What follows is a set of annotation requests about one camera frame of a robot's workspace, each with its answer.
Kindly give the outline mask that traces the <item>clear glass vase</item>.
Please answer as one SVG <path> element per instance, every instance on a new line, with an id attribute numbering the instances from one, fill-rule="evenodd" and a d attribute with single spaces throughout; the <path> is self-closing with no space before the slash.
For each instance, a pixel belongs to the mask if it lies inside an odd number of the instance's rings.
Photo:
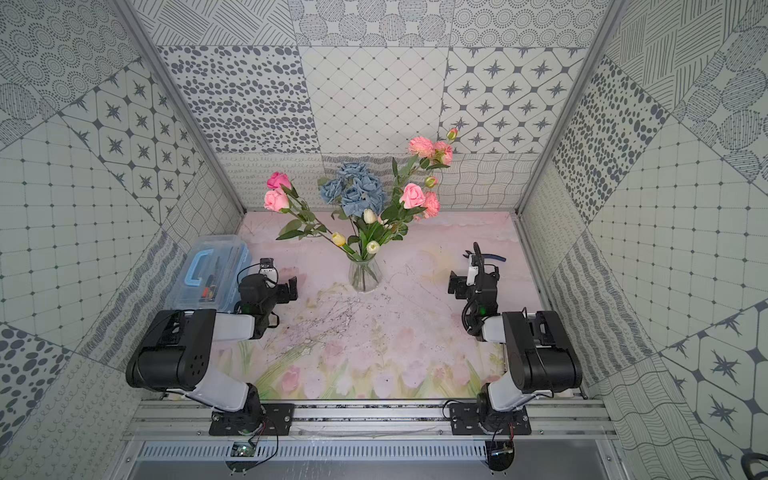
<path id="1" fill-rule="evenodd" d="M 350 261 L 348 280 L 352 288 L 361 293 L 375 290 L 383 280 L 376 256 Z"/>

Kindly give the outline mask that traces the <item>light pink rose stem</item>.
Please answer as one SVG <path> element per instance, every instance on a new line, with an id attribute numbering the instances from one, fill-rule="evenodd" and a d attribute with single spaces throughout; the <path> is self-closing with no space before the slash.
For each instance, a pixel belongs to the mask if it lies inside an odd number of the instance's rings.
<path id="1" fill-rule="evenodd" d="M 269 190 L 265 194 L 264 207 L 272 212 L 289 215 L 291 220 L 280 230 L 278 240 L 307 238 L 320 234 L 319 224 L 314 214 L 298 199 L 294 199 L 284 189 Z"/>

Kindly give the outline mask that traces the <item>pink carnation spray stem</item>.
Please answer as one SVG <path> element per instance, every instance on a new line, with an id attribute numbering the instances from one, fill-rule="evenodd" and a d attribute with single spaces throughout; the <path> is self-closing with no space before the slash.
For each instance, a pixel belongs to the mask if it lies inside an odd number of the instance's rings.
<path id="1" fill-rule="evenodd" d="M 410 158 L 406 164 L 399 167 L 396 162 L 393 163 L 394 187 L 391 204 L 401 195 L 408 183 L 415 183 L 424 190 L 429 189 L 436 193 L 439 180 L 433 172 L 451 166 L 454 156 L 453 143 L 458 134 L 459 129 L 453 127 L 447 131 L 445 140 L 432 141 L 418 136 L 409 141 Z"/>

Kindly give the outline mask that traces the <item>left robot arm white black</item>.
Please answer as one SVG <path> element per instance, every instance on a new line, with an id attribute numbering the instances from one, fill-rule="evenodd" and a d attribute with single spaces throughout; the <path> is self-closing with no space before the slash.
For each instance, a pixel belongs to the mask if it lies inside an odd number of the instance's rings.
<path id="1" fill-rule="evenodd" d="M 239 284 L 233 313 L 216 309 L 163 310 L 157 313 L 126 367 L 133 388 L 183 395 L 212 409 L 211 436 L 286 436 L 293 404 L 267 406 L 257 387 L 222 372 L 211 360 L 216 342 L 260 340 L 274 322 L 274 307 L 298 298 L 298 279 L 285 283 L 265 273 Z"/>

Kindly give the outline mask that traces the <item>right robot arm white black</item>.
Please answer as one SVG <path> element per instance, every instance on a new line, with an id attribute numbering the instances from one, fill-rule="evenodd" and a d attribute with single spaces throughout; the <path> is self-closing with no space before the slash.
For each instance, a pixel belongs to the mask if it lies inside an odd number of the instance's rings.
<path id="1" fill-rule="evenodd" d="M 465 275 L 451 273 L 448 292 L 466 304 L 464 330 L 475 339 L 505 348 L 507 371 L 477 395 L 478 421 L 497 431 L 531 401 L 581 386 L 583 372 L 558 313 L 499 310 L 497 265 L 483 254 L 469 256 Z"/>

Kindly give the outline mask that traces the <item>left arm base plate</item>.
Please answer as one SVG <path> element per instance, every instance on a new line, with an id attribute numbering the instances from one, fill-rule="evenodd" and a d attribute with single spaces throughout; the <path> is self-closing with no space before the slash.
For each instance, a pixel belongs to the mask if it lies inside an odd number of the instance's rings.
<path id="1" fill-rule="evenodd" d="M 287 436 L 290 433 L 296 405 L 292 403 L 261 404 L 253 412 L 223 412 L 214 410 L 209 435 L 225 436 Z"/>

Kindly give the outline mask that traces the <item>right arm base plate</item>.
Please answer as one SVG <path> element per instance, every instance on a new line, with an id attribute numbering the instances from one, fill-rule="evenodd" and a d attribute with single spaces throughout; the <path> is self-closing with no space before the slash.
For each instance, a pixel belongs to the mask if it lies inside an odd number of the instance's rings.
<path id="1" fill-rule="evenodd" d="M 532 428 L 525 408 L 497 412 L 477 403 L 449 402 L 444 415 L 456 436 L 513 434 L 530 435 Z"/>

